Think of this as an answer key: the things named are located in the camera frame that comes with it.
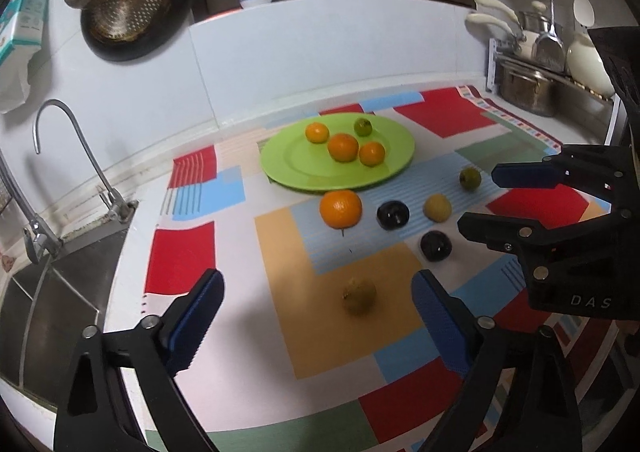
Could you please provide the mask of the green fruit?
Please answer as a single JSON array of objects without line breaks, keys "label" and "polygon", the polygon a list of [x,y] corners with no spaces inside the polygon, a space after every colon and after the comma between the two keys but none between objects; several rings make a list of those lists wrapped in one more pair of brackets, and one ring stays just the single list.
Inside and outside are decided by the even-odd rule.
[{"label": "green fruit", "polygon": [[463,190],[473,192],[482,184],[482,175],[474,167],[463,168],[459,173],[459,183]]}]

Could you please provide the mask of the dark plum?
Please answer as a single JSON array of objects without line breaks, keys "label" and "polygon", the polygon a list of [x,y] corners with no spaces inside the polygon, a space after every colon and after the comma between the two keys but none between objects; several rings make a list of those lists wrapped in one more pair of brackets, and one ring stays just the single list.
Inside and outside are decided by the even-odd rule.
[{"label": "dark plum", "polygon": [[382,229],[392,231],[404,227],[410,219],[410,210],[402,201],[386,201],[376,211]]},{"label": "dark plum", "polygon": [[452,252],[452,242],[444,232],[431,230],[421,237],[420,250],[427,261],[443,261]]}]

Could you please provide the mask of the yellow round fruit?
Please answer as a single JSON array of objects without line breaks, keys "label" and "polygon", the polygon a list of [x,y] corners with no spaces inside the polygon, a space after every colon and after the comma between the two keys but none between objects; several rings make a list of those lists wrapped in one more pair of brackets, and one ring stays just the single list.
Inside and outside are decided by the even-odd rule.
[{"label": "yellow round fruit", "polygon": [[433,194],[427,197],[423,205],[423,213],[428,219],[443,223],[451,216],[452,207],[449,199],[441,193]]}]

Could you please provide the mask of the brown-yellow round fruit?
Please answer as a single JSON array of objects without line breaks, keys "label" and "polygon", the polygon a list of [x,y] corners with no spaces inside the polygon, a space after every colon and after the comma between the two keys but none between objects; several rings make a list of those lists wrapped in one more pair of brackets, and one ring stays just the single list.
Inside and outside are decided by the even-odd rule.
[{"label": "brown-yellow round fruit", "polygon": [[353,277],[343,288],[343,308],[351,315],[365,315],[371,311],[378,291],[372,279]]}]

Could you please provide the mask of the steel cooking pot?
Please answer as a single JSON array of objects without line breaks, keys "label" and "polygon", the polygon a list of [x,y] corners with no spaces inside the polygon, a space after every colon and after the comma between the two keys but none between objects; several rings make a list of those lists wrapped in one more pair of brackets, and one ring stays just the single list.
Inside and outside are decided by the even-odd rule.
[{"label": "steel cooking pot", "polygon": [[556,80],[505,57],[498,58],[496,71],[497,93],[503,100],[536,116],[554,117],[559,112]]}]

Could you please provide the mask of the metal spatula turner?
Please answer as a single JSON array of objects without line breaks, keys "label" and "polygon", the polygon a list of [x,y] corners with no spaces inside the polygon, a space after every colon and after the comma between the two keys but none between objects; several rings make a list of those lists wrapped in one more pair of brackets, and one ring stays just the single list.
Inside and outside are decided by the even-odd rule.
[{"label": "metal spatula turner", "polygon": [[541,19],[538,27],[538,37],[532,48],[533,60],[550,71],[563,74],[565,50],[563,41],[556,31],[554,0],[549,0],[547,11],[548,17]]}]

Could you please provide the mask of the metal dish rack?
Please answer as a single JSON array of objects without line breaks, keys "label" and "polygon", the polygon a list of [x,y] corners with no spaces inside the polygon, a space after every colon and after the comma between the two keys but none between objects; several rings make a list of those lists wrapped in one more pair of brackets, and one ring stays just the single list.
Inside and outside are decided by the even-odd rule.
[{"label": "metal dish rack", "polygon": [[575,123],[603,144],[617,144],[627,126],[627,116],[616,95],[603,98],[572,78],[540,68],[526,60],[520,60],[508,52],[505,41],[491,39],[488,43],[487,80],[488,92],[497,94],[496,63],[499,57],[513,60],[525,67],[537,69],[560,84],[559,112],[554,116]]}]

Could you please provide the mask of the white rice paddle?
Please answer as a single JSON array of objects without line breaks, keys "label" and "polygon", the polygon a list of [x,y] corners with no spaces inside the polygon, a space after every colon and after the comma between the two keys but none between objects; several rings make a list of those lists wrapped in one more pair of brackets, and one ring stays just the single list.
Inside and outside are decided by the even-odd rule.
[{"label": "white rice paddle", "polygon": [[590,28],[594,25],[594,9],[589,0],[574,0],[573,10],[580,26]]}]

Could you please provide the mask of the small orange front plate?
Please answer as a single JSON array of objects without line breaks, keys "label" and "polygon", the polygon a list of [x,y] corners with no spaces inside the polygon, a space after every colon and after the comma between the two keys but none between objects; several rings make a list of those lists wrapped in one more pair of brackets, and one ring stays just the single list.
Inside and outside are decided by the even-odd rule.
[{"label": "small orange front plate", "polygon": [[361,164],[372,168],[382,164],[385,160],[386,149],[382,143],[372,141],[360,146],[358,156]]}]

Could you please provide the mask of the small orange plate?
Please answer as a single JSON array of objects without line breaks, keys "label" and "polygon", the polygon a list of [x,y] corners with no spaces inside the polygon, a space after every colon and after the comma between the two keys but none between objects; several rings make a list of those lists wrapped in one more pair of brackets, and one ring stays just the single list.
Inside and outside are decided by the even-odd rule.
[{"label": "small orange plate", "polygon": [[312,144],[323,144],[329,141],[330,130],[324,123],[309,123],[305,128],[305,137]]},{"label": "small orange plate", "polygon": [[386,149],[382,143],[372,141],[360,146],[358,156],[361,164],[372,168],[382,164],[385,160]]}]

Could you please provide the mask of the green lime on plate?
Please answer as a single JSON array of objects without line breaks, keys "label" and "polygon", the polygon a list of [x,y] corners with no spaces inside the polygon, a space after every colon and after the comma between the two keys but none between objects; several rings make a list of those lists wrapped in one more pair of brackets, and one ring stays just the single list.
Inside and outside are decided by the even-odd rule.
[{"label": "green lime on plate", "polygon": [[358,137],[365,138],[372,133],[372,123],[368,118],[358,118],[354,122],[354,131]]}]

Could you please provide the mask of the large orange on plate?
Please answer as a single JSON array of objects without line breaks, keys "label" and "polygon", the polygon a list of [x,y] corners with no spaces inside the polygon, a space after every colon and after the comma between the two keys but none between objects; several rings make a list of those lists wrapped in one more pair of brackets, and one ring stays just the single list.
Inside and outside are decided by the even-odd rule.
[{"label": "large orange on plate", "polygon": [[337,133],[329,138],[326,148],[333,160],[338,163],[351,163],[358,158],[359,143],[347,133]]}]

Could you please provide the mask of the colourful patchwork table mat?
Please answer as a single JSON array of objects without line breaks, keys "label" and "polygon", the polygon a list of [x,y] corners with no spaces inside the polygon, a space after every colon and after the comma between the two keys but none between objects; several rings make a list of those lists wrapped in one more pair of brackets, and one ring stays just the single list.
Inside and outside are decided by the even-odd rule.
[{"label": "colourful patchwork table mat", "polygon": [[[427,197],[469,210],[562,227],[606,212],[568,187],[474,192],[459,171],[488,175],[503,161],[537,160],[560,144],[468,86],[366,100],[355,112],[395,120],[416,142],[411,165],[362,191],[357,225],[334,230],[320,199],[271,182],[260,129],[175,161],[155,230],[142,309],[161,313],[218,269],[226,294],[177,384],[223,451],[415,451],[461,380],[439,357],[413,307],[410,282],[426,267],[420,238],[433,224]],[[402,201],[408,223],[386,231],[376,211]],[[343,308],[353,277],[372,279],[365,315]]]}]

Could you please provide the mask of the green plate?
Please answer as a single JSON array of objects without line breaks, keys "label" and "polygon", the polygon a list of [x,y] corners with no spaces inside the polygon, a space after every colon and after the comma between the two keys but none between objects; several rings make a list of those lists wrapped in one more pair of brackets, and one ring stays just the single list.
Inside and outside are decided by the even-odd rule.
[{"label": "green plate", "polygon": [[339,112],[281,129],[262,146],[260,164],[270,180],[290,189],[356,190],[398,175],[415,147],[409,130],[394,120]]}]

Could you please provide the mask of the teal white paper box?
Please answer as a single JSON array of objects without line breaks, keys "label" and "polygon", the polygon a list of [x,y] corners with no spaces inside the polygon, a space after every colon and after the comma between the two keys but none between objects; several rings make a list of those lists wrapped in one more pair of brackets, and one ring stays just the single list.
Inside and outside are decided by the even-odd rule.
[{"label": "teal white paper box", "polygon": [[37,52],[42,45],[48,0],[10,0],[1,15],[1,63],[14,52]]}]

